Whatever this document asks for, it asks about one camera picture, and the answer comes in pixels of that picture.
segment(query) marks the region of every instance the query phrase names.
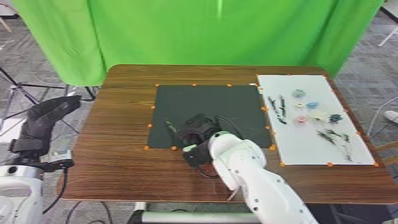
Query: pink object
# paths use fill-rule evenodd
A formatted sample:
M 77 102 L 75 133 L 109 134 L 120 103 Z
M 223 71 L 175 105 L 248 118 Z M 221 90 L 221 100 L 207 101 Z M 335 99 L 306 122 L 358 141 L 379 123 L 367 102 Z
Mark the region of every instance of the pink object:
M 308 121 L 306 116 L 299 116 L 299 117 L 296 118 L 296 121 L 297 121 L 301 124 L 305 124 L 306 121 Z

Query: blue object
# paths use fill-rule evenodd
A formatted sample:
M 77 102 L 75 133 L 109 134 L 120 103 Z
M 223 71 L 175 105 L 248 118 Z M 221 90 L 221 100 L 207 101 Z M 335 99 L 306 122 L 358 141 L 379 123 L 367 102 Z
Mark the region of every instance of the blue object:
M 320 106 L 319 102 L 308 103 L 308 109 L 315 109 Z
M 306 92 L 305 92 L 305 90 L 303 90 L 303 89 L 297 89 L 297 90 L 294 91 L 292 95 L 294 95 L 296 98 L 303 98 L 303 97 L 306 96 Z
M 344 120 L 344 117 L 340 114 L 333 114 L 331 117 L 329 117 L 329 122 L 333 124 L 338 124 L 338 122 Z

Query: green screen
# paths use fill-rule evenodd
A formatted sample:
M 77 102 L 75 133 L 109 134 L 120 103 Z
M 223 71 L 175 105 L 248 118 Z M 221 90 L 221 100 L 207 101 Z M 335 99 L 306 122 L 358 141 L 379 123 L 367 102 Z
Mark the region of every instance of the green screen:
M 116 64 L 320 66 L 335 77 L 383 0 L 15 4 L 63 81 L 95 86 Z

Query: floor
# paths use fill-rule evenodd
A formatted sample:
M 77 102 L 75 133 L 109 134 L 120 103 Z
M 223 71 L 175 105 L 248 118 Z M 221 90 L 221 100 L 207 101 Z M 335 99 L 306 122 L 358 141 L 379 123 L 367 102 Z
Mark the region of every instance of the floor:
M 29 29 L 22 20 L 8 20 L 10 26 L 15 30 L 13 33 L 6 31 L 0 26 L 0 66 L 10 71 L 11 76 L 20 82 L 29 82 L 45 85 L 65 86 L 58 78 L 52 65 L 43 55 L 38 43 L 34 41 Z M 361 121 L 365 129 L 368 129 L 376 110 L 383 103 L 398 96 L 398 35 L 393 37 L 384 47 L 377 47 L 386 35 L 395 29 L 395 22 L 388 16 L 379 13 L 372 26 L 367 31 L 363 40 L 358 43 L 356 50 L 345 63 L 344 70 L 338 75 L 336 83 L 344 92 L 349 104 Z M 10 84 L 0 80 L 0 114 L 8 102 L 8 87 Z M 52 90 L 47 94 L 43 89 L 29 89 L 38 98 L 49 99 L 63 96 L 63 90 Z M 88 92 L 82 88 L 72 90 L 79 94 L 88 96 Z M 84 103 L 81 113 L 72 114 L 66 117 L 66 121 L 72 126 L 81 130 L 93 103 Z M 31 104 L 22 96 L 17 97 L 11 112 L 18 112 L 27 109 Z M 398 111 L 398 102 L 395 102 L 384 110 Z M 24 122 L 24 116 L 17 116 L 10 119 L 6 126 L 15 127 L 11 131 L 0 136 L 0 161 L 10 158 L 8 145 L 18 132 L 18 126 Z M 386 126 L 388 120 L 383 116 L 377 118 L 374 133 L 379 132 Z M 77 140 L 77 134 L 74 130 L 58 124 L 54 131 L 54 149 L 63 152 L 74 149 Z M 392 124 L 383 130 L 381 134 L 372 138 L 376 146 L 397 141 L 398 139 L 398 125 Z M 381 156 L 386 158 L 398 155 L 398 149 L 390 150 Z M 398 166 L 390 167 L 392 175 L 398 175 Z M 47 175 L 45 181 L 45 205 L 50 204 L 56 197 L 56 184 L 59 179 L 59 173 Z M 61 201 L 56 208 L 45 215 L 47 224 L 59 224 L 66 222 L 66 216 L 72 207 L 77 202 Z M 107 202 L 113 211 L 114 223 L 125 224 L 132 211 L 134 203 Z M 155 211 L 173 211 L 184 208 L 189 211 L 242 211 L 244 205 L 209 205 L 209 204 L 152 204 L 150 209 Z M 104 220 L 107 223 L 107 213 L 98 202 L 84 202 L 79 206 L 72 217 L 72 223 L 88 224 L 93 220 Z

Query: white paper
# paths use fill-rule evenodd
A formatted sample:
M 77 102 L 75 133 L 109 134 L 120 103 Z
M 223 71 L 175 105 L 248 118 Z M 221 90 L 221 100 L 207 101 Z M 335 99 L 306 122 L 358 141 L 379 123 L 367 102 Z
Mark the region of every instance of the white paper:
M 328 78 L 322 75 L 260 75 L 258 79 L 283 163 L 287 165 L 326 165 L 331 162 L 335 165 L 374 165 L 376 160 L 370 149 L 358 135 L 358 129 L 333 92 Z M 306 92 L 306 97 L 301 99 L 292 95 L 296 89 L 303 89 Z M 269 102 L 269 97 L 273 97 L 280 107 L 280 96 L 285 97 L 287 101 L 287 125 L 278 120 Z M 299 103 L 306 105 L 310 102 L 320 103 L 317 109 L 328 115 L 340 114 L 344 116 L 338 124 L 310 118 L 312 110 L 308 107 L 297 108 Z M 308 118 L 308 122 L 299 124 L 296 118 L 303 115 Z M 326 129 L 333 129 L 338 134 L 347 134 L 351 143 L 344 141 L 344 138 L 333 136 L 335 145 L 319 136 L 317 131 L 326 132 Z

